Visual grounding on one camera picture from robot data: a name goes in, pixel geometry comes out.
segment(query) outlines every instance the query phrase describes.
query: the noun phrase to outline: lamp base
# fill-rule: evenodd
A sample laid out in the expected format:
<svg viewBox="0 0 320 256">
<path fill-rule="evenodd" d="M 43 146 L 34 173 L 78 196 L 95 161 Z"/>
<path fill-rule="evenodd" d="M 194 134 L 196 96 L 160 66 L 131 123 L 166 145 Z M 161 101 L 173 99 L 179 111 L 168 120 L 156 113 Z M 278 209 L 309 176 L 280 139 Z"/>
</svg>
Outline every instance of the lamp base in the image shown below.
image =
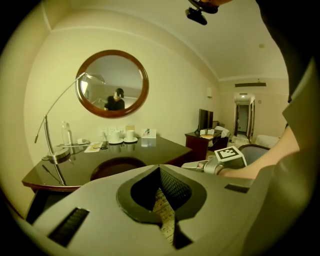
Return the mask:
<svg viewBox="0 0 320 256">
<path fill-rule="evenodd" d="M 47 158 L 49 158 L 50 161 L 58 161 L 59 159 L 65 158 L 70 154 L 69 148 L 61 148 L 61 147 L 54 147 L 53 148 L 53 154 L 50 153 L 50 151 L 47 154 Z"/>
</svg>

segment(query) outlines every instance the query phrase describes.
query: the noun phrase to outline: silver lamp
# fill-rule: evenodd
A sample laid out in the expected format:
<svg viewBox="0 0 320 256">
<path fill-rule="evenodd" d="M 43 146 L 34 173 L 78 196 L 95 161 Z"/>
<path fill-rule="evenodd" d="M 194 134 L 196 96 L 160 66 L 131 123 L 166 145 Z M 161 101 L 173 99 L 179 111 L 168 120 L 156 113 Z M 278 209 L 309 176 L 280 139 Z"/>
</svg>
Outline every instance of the silver lamp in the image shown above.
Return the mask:
<svg viewBox="0 0 320 256">
<path fill-rule="evenodd" d="M 87 78 L 94 80 L 94 81 L 98 81 L 99 83 L 102 83 L 102 81 L 100 81 L 98 78 L 89 75 L 85 72 L 83 72 L 82 74 L 80 74 L 72 84 L 70 84 L 61 94 L 60 96 L 55 100 L 55 102 L 51 105 L 51 107 L 49 108 L 49 110 L 47 111 L 47 113 L 44 115 L 44 118 L 42 119 L 42 122 L 40 124 L 40 127 L 38 129 L 38 132 L 36 133 L 35 139 L 34 139 L 34 143 L 37 143 L 38 140 L 38 136 L 39 136 L 39 132 L 40 129 L 42 127 L 42 125 L 44 124 L 44 132 L 45 132 L 45 138 L 46 138 L 46 142 L 49 148 L 49 152 L 47 154 L 47 157 L 49 158 L 50 161 L 52 162 L 56 162 L 59 159 L 65 158 L 66 156 L 68 156 L 70 154 L 69 148 L 67 147 L 53 147 L 51 144 L 51 140 L 50 140 L 50 135 L 49 135 L 49 128 L 48 128 L 48 114 L 51 111 L 51 109 L 54 107 L 54 105 L 57 103 L 57 101 L 61 98 L 62 95 L 65 94 L 65 92 L 71 87 L 73 86 L 80 78 L 82 78 L 83 76 L 86 76 Z"/>
</svg>

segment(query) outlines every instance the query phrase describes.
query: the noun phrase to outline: round mirror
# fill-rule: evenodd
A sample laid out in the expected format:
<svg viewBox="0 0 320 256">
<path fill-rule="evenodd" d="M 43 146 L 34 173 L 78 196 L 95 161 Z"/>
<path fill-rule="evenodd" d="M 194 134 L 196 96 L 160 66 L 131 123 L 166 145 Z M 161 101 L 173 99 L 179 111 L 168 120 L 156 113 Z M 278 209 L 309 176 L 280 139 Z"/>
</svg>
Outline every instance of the round mirror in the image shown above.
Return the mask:
<svg viewBox="0 0 320 256">
<path fill-rule="evenodd" d="M 77 96 L 93 114 L 119 118 L 136 111 L 147 98 L 149 80 L 142 64 L 120 50 L 104 50 L 89 57 L 80 67 Z"/>
</svg>

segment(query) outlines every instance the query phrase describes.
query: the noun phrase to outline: television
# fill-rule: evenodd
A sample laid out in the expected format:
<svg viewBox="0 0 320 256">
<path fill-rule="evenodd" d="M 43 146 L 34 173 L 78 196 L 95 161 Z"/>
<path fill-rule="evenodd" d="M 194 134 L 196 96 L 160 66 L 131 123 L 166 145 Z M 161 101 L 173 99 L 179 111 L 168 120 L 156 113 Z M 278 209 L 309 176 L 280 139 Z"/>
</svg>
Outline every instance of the television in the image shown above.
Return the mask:
<svg viewBox="0 0 320 256">
<path fill-rule="evenodd" d="M 211 129 L 214 122 L 214 113 L 212 111 L 199 109 L 199 125 L 198 131 L 203 129 Z"/>
</svg>

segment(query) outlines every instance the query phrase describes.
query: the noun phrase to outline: saucer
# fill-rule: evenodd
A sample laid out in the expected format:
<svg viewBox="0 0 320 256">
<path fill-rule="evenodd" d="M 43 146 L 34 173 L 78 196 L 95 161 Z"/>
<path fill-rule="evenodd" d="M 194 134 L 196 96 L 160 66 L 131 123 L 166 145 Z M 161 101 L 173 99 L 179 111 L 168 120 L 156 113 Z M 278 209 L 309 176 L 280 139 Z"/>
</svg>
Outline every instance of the saucer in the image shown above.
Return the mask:
<svg viewBox="0 0 320 256">
<path fill-rule="evenodd" d="M 128 140 L 127 138 L 123 139 L 124 143 L 133 143 L 133 142 L 137 142 L 138 139 L 136 137 L 133 138 L 133 140 Z"/>
<path fill-rule="evenodd" d="M 108 141 L 109 144 L 121 144 L 124 140 L 121 138 L 119 140 L 113 140 L 112 138 Z"/>
</svg>

